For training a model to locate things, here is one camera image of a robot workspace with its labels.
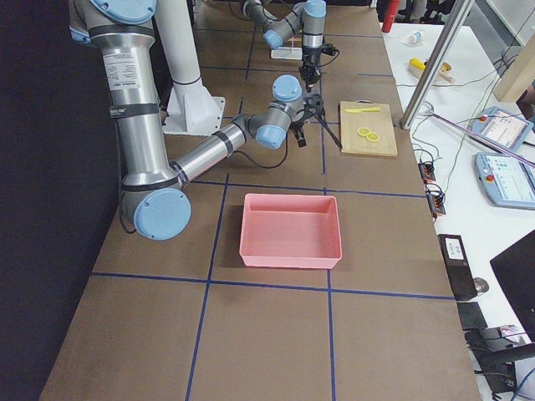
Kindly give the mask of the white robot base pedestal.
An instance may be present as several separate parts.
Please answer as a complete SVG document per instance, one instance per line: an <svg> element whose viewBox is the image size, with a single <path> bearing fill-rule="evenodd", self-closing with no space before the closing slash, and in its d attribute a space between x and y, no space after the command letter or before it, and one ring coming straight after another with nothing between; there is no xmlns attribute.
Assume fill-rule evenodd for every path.
<svg viewBox="0 0 535 401"><path fill-rule="evenodd" d="M225 99L211 96L202 82L187 3L158 1L155 21L172 79L164 132L210 135L220 128Z"/></svg>

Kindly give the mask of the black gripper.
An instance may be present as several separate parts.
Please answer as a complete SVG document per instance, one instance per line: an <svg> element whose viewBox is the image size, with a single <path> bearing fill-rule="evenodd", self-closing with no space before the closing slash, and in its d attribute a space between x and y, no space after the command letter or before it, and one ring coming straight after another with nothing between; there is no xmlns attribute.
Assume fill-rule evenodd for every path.
<svg viewBox="0 0 535 401"><path fill-rule="evenodd" d="M305 83L306 91L310 93L314 85L321 79L319 61L304 59L302 66L299 68L299 73Z"/></svg>
<svg viewBox="0 0 535 401"><path fill-rule="evenodd" d="M307 145L303 126L303 121L292 122L291 124L291 130L293 131L294 138L296 139L299 148L303 148Z"/></svg>

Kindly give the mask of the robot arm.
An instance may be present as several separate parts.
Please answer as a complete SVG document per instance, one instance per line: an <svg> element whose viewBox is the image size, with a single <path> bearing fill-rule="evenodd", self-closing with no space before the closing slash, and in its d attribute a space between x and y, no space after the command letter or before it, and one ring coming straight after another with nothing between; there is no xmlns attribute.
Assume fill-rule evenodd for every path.
<svg viewBox="0 0 535 401"><path fill-rule="evenodd" d="M72 38L99 49L110 97L110 117L126 162L120 179L119 215L124 230L164 241L179 235L191 218L183 188L249 139L277 149L303 116L299 80L273 82L273 100L262 114L241 114L222 125L224 99L211 96L201 78L191 17L184 1L72 1ZM173 127L202 134L202 142L170 160L166 153L161 98L150 49L161 41L171 74Z"/></svg>
<svg viewBox="0 0 535 401"><path fill-rule="evenodd" d="M321 56L337 58L339 50L324 39L324 25L327 15L325 1L305 1L290 8L287 16L276 18L262 1L241 1L242 14L262 30L264 40L271 50L281 48L296 34L302 34L302 65L298 71L306 90L310 93L321 79Z"/></svg>

